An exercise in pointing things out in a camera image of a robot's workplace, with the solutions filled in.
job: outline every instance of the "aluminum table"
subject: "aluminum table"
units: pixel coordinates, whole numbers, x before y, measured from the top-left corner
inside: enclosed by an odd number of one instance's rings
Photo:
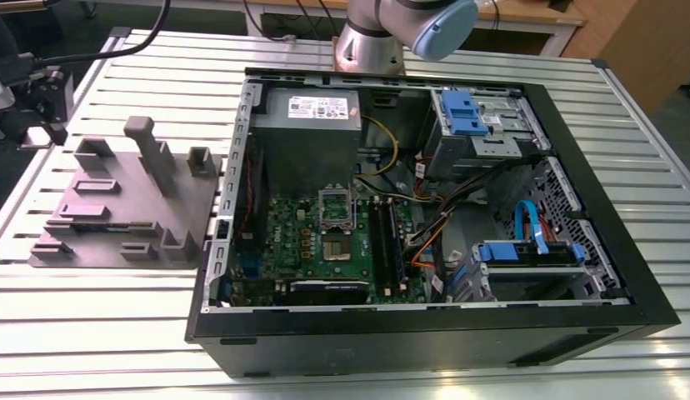
[[[104,50],[140,43],[111,37]],[[172,152],[227,155],[244,67],[331,69],[326,42],[164,32],[96,62],[64,147],[42,150],[0,214],[0,397],[690,399],[690,173],[615,76],[588,61],[458,52],[410,75],[542,83],[578,138],[682,324],[554,367],[232,380],[184,340],[194,271],[35,269],[26,260],[78,166],[84,136],[118,151],[130,115],[158,121]]]

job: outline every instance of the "black cable on table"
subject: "black cable on table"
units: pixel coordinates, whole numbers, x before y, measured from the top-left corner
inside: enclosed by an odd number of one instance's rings
[[[324,15],[327,15],[327,19],[331,21],[332,36],[338,36],[338,27],[335,26],[335,20],[332,19],[331,10],[327,9],[323,0],[318,0],[318,2],[320,3],[320,7],[323,8]]]
[[[163,7],[159,11],[158,20],[155,21],[155,25],[152,26],[152,30],[146,40],[138,44],[135,47],[126,48],[123,50],[116,50],[114,52],[95,52],[88,54],[76,54],[72,56],[62,56],[46,58],[43,60],[38,60],[35,63],[36,68],[48,67],[51,65],[60,65],[68,63],[82,63],[88,61],[104,60],[106,58],[115,58],[122,56],[130,56],[131,54],[139,53],[151,45],[152,41],[158,37],[159,32],[163,29],[164,20],[167,19],[167,14],[170,13],[171,0],[163,0]]]
[[[271,36],[268,36],[266,34],[264,29],[256,23],[256,18],[254,18],[254,14],[251,14],[251,8],[248,7],[248,2],[246,0],[242,0],[242,3],[244,4],[246,16],[251,20],[251,24],[254,25],[254,27],[256,28],[258,32],[260,33],[260,36],[263,38],[267,38],[272,42],[278,42],[278,43],[284,42],[286,41],[286,37],[271,37]]]
[[[300,2],[300,0],[296,0],[296,3],[298,3],[298,6],[300,7],[300,12],[303,13],[304,18],[308,20],[308,23],[311,24],[312,33],[315,34],[315,39],[320,40],[320,36],[318,35],[318,27],[315,26],[315,23],[312,23],[311,16],[308,15],[308,12],[306,11],[306,9],[303,7],[303,3]]]

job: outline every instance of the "blue latch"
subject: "blue latch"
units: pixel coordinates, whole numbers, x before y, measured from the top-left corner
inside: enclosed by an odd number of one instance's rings
[[[488,127],[480,121],[479,106],[466,90],[443,90],[442,106],[458,136],[486,136]]]
[[[572,243],[570,247],[572,249],[572,255],[575,256],[575,260],[578,264],[582,264],[586,261],[586,249],[582,247],[582,244]]]
[[[480,261],[518,261],[519,254],[512,243],[484,243],[479,246]]]

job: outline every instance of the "blue plastic bracket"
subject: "blue plastic bracket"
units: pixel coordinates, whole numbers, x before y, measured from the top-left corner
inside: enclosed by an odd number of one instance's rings
[[[523,233],[523,215],[526,212],[531,218],[531,240],[538,244],[538,253],[548,254],[550,251],[546,245],[543,226],[538,220],[538,209],[530,200],[520,200],[515,206],[515,238],[518,240],[526,240],[526,235]]]
[[[443,90],[442,107],[456,136],[486,136],[488,127],[480,121],[479,105],[466,90]]]

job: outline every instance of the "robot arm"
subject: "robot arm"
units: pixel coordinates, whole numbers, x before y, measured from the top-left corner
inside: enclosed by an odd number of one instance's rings
[[[338,40],[338,70],[403,72],[404,44],[426,61],[448,56],[468,37],[482,0],[351,0]]]

